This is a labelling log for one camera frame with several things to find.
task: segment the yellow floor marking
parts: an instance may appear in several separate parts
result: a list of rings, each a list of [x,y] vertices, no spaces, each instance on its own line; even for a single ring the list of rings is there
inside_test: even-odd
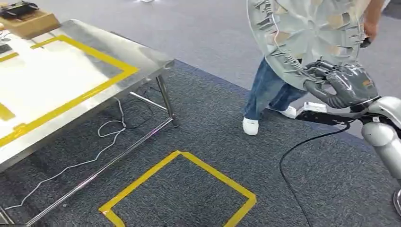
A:
[[[8,121],[14,117],[15,114],[13,114],[6,106],[0,103],[0,119],[3,121]]]
[[[109,88],[111,85],[122,81],[123,79],[129,77],[130,75],[132,75],[132,74],[134,74],[134,73],[136,73],[138,71],[137,68],[135,68],[135,67],[133,67],[133,66],[127,64],[127,63],[124,63],[124,62],[122,62],[120,60],[117,60],[117,59],[115,59],[115,58],[113,58],[113,57],[111,57],[111,56],[109,56],[109,55],[107,55],[105,53],[102,53],[102,52],[100,52],[100,51],[98,51],[98,50],[96,50],[96,49],[94,49],[92,47],[86,46],[86,45],[84,45],[84,44],[82,44],[82,43],[80,43],[78,41],[75,41],[75,40],[73,40],[73,39],[71,39],[71,38],[69,38],[69,37],[67,37],[65,35],[59,35],[57,37],[51,38],[51,39],[46,40],[44,42],[35,44],[31,48],[35,49],[35,48],[44,46],[44,45],[49,44],[49,43],[54,42],[54,41],[63,41],[65,43],[68,43],[68,44],[70,44],[70,45],[82,50],[83,52],[85,52],[87,54],[90,54],[90,55],[92,55],[92,56],[94,56],[94,57],[96,57],[96,58],[98,58],[98,59],[100,59],[100,60],[102,60],[102,61],[104,61],[104,62],[106,62],[106,63],[108,63],[110,65],[112,65],[112,66],[115,66],[115,67],[121,69],[122,72],[117,74],[117,75],[115,75],[114,77],[112,77],[108,81],[104,82],[103,84],[100,84],[99,86],[95,87],[94,89],[92,89],[92,90],[90,90],[90,91],[78,96],[77,98],[74,98],[73,100],[67,102],[66,104],[64,104],[64,105],[62,105],[62,106],[60,106],[60,107],[48,112],[47,114],[43,115],[42,117],[40,117],[40,118],[30,122],[30,123],[26,123],[26,124],[22,123],[21,127],[17,127],[17,129],[14,130],[9,135],[7,135],[7,136],[5,136],[3,138],[0,138],[0,147],[12,142],[13,140],[15,140],[15,139],[17,139],[17,138],[19,138],[19,137],[21,137],[21,136],[23,136],[25,134],[27,134],[28,132],[34,130],[35,128],[37,128],[39,126],[41,126],[42,124],[48,122],[49,120],[59,116],[60,114],[68,111],[69,109],[73,108],[74,106],[76,106],[76,105],[82,103],[83,101],[85,101],[85,100],[97,95],[101,91]],[[16,57],[16,56],[18,56],[18,53],[12,53],[12,54],[9,54],[9,55],[7,55],[5,57],[2,57],[2,58],[0,58],[0,63],[2,61],[6,61],[6,60],[11,59],[11,58]]]
[[[162,167],[170,163],[173,159],[177,156],[182,155],[188,160],[195,163],[197,166],[201,167],[202,169],[206,170],[208,173],[216,177],[217,179],[223,181],[231,188],[235,189],[243,196],[248,198],[248,201],[228,220],[228,222],[224,225],[224,227],[235,227],[241,219],[248,213],[248,211],[256,204],[256,195],[238,184],[237,182],[233,181],[232,179],[228,178],[227,176],[223,175],[218,170],[214,169],[213,167],[209,166],[202,160],[198,159],[194,155],[188,152],[180,152],[175,151],[165,157],[162,161],[157,163],[154,167],[148,170],[144,175],[139,177],[133,183],[128,185],[124,190],[118,193],[114,198],[110,201],[105,203],[103,206],[99,208],[99,211],[102,212],[107,219],[109,219],[115,226],[117,227],[124,227],[124,222],[112,211],[112,207],[120,202],[124,197],[134,191],[139,185],[149,179],[152,175],[154,175],[157,171],[159,171]]]

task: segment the blue jeans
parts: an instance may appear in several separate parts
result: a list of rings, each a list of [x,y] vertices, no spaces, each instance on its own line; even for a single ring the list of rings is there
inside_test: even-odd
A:
[[[260,120],[263,110],[268,105],[274,110],[287,110],[290,103],[306,94],[306,91],[284,82],[263,59],[253,81],[248,103],[244,108],[244,117]]]

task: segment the shoe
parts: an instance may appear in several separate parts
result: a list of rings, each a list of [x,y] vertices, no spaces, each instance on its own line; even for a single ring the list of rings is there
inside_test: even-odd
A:
[[[288,118],[291,118],[291,119],[295,119],[296,118],[296,109],[293,108],[292,106],[289,106],[287,108],[287,110],[285,110],[285,111],[278,111],[278,110],[272,109],[270,106],[268,106],[267,108],[269,110],[273,110],[273,111],[279,112],[279,113],[281,113],[282,115],[284,115],[284,116],[286,116]]]
[[[259,130],[259,121],[244,118],[242,121],[242,128],[246,134],[256,136]]]

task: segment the stainless steel table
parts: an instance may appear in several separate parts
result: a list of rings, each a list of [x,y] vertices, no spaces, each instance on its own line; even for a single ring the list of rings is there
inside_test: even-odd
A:
[[[162,77],[163,72],[174,64],[167,55],[77,20],[64,22],[60,28],[32,40],[13,35],[7,38],[14,50],[0,54],[0,73],[15,73],[22,77],[28,68],[30,72],[36,72],[34,76],[37,77],[35,80],[26,78],[28,81],[13,81],[12,78],[17,76],[11,77],[8,87],[21,86],[16,83],[24,81],[37,92],[45,92],[35,96],[26,90],[22,93],[8,90],[12,95],[5,95],[2,92],[5,93],[7,86],[2,88],[0,85],[0,127],[3,129],[0,131],[0,172],[51,141],[64,129],[93,116],[112,103],[113,97],[131,95],[167,115],[163,123],[23,226],[34,224],[169,123],[178,126]],[[79,70],[80,77],[74,78],[74,70]],[[46,73],[57,75],[58,79],[46,77]],[[158,83],[165,107],[133,92],[153,79]],[[74,89],[68,89],[69,83]],[[2,221],[13,224],[12,218],[0,208],[0,223]]]

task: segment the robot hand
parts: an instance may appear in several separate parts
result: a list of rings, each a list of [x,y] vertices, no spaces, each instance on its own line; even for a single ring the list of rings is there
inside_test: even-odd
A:
[[[359,65],[340,66],[317,61],[309,64],[307,68],[308,72],[314,73],[315,77],[321,78],[336,91],[336,94],[331,94],[323,90],[321,84],[311,80],[304,83],[307,91],[330,107],[337,109],[353,107],[379,97],[374,82]]]

